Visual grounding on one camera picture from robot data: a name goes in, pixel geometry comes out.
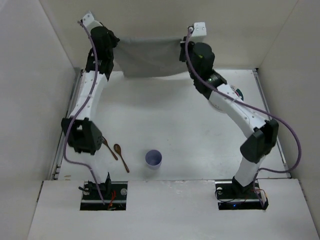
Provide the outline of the grey cloth placemat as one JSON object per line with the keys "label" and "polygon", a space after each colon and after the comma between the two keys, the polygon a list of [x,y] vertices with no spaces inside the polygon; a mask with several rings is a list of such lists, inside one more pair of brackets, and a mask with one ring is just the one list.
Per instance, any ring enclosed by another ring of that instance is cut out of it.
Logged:
{"label": "grey cloth placemat", "polygon": [[113,50],[114,60],[127,78],[168,77],[183,73],[179,37],[122,38]]}

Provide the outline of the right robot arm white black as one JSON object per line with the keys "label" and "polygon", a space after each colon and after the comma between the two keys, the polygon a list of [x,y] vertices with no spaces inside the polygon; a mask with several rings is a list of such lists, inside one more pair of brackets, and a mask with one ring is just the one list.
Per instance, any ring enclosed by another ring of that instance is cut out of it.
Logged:
{"label": "right robot arm white black", "polygon": [[196,90],[212,105],[226,113],[246,137],[240,146],[242,160],[232,178],[235,193],[253,190],[254,177],[265,157],[276,145],[279,123],[250,110],[227,80],[213,69],[215,54],[204,42],[190,41],[188,36],[180,44],[179,60],[185,62]]}

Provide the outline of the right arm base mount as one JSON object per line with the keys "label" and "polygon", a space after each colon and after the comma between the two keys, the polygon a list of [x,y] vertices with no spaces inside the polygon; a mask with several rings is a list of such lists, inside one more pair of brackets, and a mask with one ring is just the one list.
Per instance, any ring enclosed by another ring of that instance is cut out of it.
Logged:
{"label": "right arm base mount", "polygon": [[266,192],[255,182],[244,193],[237,193],[231,182],[218,182],[215,184],[215,197],[219,210],[263,210],[269,207],[269,199]]}

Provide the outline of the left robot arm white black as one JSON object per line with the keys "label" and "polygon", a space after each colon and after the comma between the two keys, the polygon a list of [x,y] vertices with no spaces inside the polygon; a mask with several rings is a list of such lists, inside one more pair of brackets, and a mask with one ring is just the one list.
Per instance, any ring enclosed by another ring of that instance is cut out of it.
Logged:
{"label": "left robot arm white black", "polygon": [[83,166],[89,170],[95,189],[102,199],[102,187],[92,166],[86,162],[69,159],[67,147],[72,148],[78,154],[87,153],[93,156],[103,144],[103,134],[92,117],[96,113],[102,90],[113,71],[114,48],[120,40],[104,25],[94,27],[82,25],[82,27],[88,36],[91,49],[87,56],[75,106],[69,116],[61,120],[65,136],[63,158],[70,164]]}

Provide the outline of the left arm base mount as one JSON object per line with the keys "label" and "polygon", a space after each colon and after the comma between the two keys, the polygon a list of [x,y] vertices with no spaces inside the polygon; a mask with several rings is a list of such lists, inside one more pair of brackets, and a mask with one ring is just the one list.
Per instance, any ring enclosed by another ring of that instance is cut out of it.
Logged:
{"label": "left arm base mount", "polygon": [[82,191],[81,211],[125,211],[127,208],[128,182],[112,181],[99,185],[103,201],[94,182],[87,181],[78,189]]}

